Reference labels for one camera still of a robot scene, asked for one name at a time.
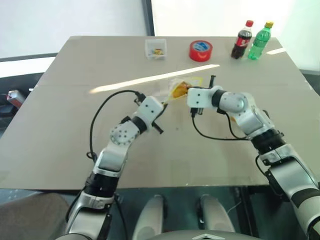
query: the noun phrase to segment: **plastic bottle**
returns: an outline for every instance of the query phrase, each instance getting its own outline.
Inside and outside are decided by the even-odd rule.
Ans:
[[[251,27],[253,24],[254,21],[252,20],[246,21],[245,27],[238,33],[238,37],[231,52],[231,57],[234,59],[241,58],[245,54],[246,48],[252,37]]]
[[[264,29],[258,32],[256,35],[253,45],[249,51],[248,58],[252,60],[259,59],[259,57],[262,54],[262,51],[264,50],[265,46],[267,45],[267,42],[269,41],[271,37],[271,28],[274,25],[272,21],[267,21],[264,25]]]

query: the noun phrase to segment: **red bottle label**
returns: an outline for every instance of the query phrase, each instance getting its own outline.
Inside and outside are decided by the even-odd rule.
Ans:
[[[239,47],[246,47],[249,42],[250,42],[250,39],[243,39],[241,37],[238,37],[235,41],[235,44]]]

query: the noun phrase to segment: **green soda bottle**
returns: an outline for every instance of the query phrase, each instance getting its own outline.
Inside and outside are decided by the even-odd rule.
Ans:
[[[258,32],[249,51],[249,59],[259,59],[259,57],[262,54],[262,51],[264,50],[265,46],[267,45],[267,42],[271,37],[270,29],[273,25],[274,23],[272,21],[267,21],[264,25],[264,29]]]

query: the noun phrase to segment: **cola bottle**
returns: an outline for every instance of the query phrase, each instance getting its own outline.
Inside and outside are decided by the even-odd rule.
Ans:
[[[238,33],[238,37],[231,52],[231,57],[234,59],[241,58],[245,54],[246,48],[252,37],[251,27],[253,24],[254,21],[252,20],[246,21],[245,27]]]

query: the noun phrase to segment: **black cable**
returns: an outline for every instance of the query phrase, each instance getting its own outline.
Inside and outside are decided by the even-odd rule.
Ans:
[[[267,117],[270,119],[268,111],[267,110],[262,110],[262,111],[264,111],[265,115],[267,115]]]
[[[255,157],[255,165],[257,166],[259,171],[265,176],[266,174],[264,173],[264,171],[262,171],[261,167],[258,164],[258,159],[259,159],[259,155]]]
[[[117,208],[119,210],[119,214],[120,214],[120,217],[121,217],[121,220],[122,220],[123,230],[124,230],[124,234],[125,234],[125,240],[129,240],[127,224],[126,224],[124,213],[122,212],[121,205],[120,205],[120,202],[119,202],[118,198],[119,198],[119,195],[116,194],[116,196],[114,197],[114,201],[115,201],[115,204],[116,204],[116,206],[117,206]]]
[[[96,160],[97,160],[97,154],[94,152],[94,148],[93,148],[93,130],[94,130],[94,124],[95,124],[95,121],[96,121],[96,118],[98,116],[98,114],[100,113],[101,109],[104,107],[104,105],[112,98],[114,97],[115,95],[118,95],[118,94],[122,94],[122,93],[134,93],[135,95],[137,95],[138,97],[140,96],[140,93],[138,91],[134,91],[134,90],[121,90],[121,91],[117,91],[113,94],[111,94],[110,96],[108,96],[104,101],[103,103],[100,105],[100,107],[98,108],[98,110],[96,111],[93,119],[92,119],[92,122],[91,122],[91,125],[90,125],[90,137],[89,137],[89,147],[90,147],[90,152],[87,152],[86,153],[86,156],[89,158],[89,159],[92,159],[93,162],[95,163]]]
[[[66,211],[65,214],[65,221],[68,222],[69,221],[69,214],[71,209],[74,207],[74,205],[76,204],[78,198],[80,197],[81,192],[85,189],[85,186],[78,192],[78,194],[75,196],[75,199],[72,201],[71,205],[69,206],[68,210]]]
[[[207,139],[221,140],[221,141],[247,141],[247,139],[243,139],[243,138],[220,138],[220,137],[206,136],[202,132],[200,132],[199,129],[197,128],[195,124],[195,117],[192,117],[192,124],[194,129],[198,132],[198,134],[200,134],[202,137],[205,137]]]
[[[162,104],[163,104],[163,110],[159,113],[159,115],[154,119],[154,121],[155,120],[157,120],[164,112],[165,112],[165,110],[167,109],[167,107],[168,107],[168,103],[163,103],[162,102]]]
[[[236,139],[243,139],[243,140],[248,140],[246,136],[244,137],[238,137],[234,134],[234,131],[232,130],[232,127],[231,127],[231,121],[230,121],[230,117],[228,115],[228,113],[225,113],[226,115],[226,118],[228,119],[228,125],[229,125],[229,129],[230,129],[230,133],[232,134],[232,136],[234,136]]]

